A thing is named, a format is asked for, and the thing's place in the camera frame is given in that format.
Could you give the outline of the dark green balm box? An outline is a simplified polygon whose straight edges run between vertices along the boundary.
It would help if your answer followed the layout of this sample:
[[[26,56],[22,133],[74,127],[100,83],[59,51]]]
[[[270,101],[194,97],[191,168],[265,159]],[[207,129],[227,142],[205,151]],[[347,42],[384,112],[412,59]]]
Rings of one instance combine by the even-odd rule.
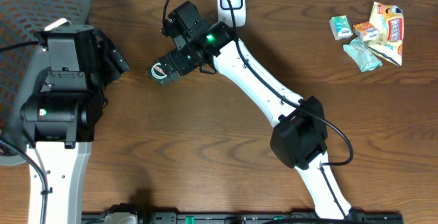
[[[156,61],[147,73],[152,80],[162,86],[165,86],[170,81],[170,77],[165,73],[160,61]]]

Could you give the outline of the small teal snack box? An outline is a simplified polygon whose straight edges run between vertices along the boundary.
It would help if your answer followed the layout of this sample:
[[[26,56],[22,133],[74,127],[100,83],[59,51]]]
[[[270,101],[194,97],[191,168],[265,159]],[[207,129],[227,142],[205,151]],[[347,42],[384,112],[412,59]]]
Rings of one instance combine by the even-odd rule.
[[[332,17],[329,25],[336,40],[346,39],[353,35],[346,15]]]

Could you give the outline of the teal snack pack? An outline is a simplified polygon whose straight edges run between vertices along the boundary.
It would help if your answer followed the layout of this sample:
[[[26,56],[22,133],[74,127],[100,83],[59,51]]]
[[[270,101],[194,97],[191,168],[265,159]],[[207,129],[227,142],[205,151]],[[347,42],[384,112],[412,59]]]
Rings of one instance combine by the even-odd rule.
[[[355,61],[361,72],[373,71],[383,65],[360,38],[343,45],[343,50]]]

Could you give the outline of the small orange snack box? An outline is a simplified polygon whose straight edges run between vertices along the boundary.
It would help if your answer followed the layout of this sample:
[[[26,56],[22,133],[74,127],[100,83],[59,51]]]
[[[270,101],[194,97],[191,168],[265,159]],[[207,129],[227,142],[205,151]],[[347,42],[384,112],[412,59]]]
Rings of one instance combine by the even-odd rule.
[[[369,21],[353,25],[353,31],[363,42],[374,40],[380,35],[380,31]]]

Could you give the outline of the yellow snack chip bag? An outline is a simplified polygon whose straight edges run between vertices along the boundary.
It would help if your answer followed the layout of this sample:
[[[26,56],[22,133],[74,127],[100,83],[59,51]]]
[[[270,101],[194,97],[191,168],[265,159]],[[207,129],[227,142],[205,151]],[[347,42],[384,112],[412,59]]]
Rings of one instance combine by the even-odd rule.
[[[404,14],[396,5],[374,2],[369,22],[377,28],[377,38],[366,43],[372,53],[402,66],[402,46],[404,38]]]

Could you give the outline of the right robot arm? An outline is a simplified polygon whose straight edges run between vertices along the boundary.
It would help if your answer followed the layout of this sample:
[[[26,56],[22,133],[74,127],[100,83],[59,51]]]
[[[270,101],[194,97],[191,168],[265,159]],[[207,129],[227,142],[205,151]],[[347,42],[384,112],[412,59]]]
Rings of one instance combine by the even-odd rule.
[[[303,99],[271,75],[237,37],[234,27],[210,24],[186,1],[164,20],[162,33],[176,48],[159,59],[166,77],[175,81],[209,64],[236,84],[263,112],[273,128],[270,147],[285,166],[295,169],[311,194],[316,214],[344,220],[351,205],[331,171],[326,146],[330,123],[322,104]]]

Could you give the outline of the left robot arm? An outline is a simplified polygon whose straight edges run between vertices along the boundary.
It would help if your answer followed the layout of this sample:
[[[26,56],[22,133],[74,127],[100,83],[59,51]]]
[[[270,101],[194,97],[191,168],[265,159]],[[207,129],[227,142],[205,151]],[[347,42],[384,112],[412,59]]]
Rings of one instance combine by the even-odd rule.
[[[80,223],[83,183],[104,89],[129,70],[98,28],[59,18],[34,36],[40,45],[18,106],[31,173],[30,223]]]

